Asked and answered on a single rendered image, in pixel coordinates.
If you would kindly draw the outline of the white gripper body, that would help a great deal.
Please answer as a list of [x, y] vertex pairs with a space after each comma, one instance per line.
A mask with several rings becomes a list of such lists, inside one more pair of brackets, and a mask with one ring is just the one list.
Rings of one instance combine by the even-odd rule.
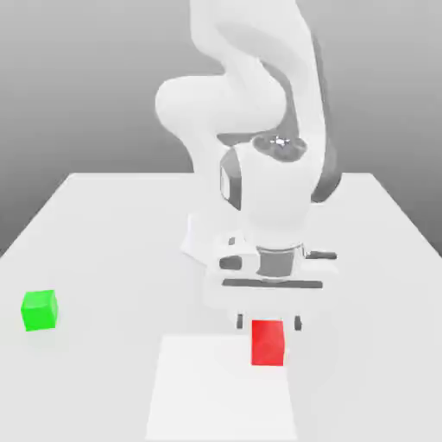
[[339, 271], [333, 264], [304, 264], [287, 281], [212, 271], [204, 279], [203, 300], [229, 313], [295, 315], [332, 303], [338, 285]]

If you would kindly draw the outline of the small red cube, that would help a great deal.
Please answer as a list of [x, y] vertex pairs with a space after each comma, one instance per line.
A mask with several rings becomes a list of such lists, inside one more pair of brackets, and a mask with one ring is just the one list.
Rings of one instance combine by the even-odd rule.
[[281, 320], [251, 322], [251, 363], [255, 366], [282, 366], [285, 336]]

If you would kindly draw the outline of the small green cube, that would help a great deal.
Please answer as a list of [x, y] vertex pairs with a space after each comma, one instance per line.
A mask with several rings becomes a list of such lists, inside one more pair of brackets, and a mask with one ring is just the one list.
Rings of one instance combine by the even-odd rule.
[[27, 332], [53, 329], [58, 320], [58, 301], [54, 290], [26, 292], [21, 314]]

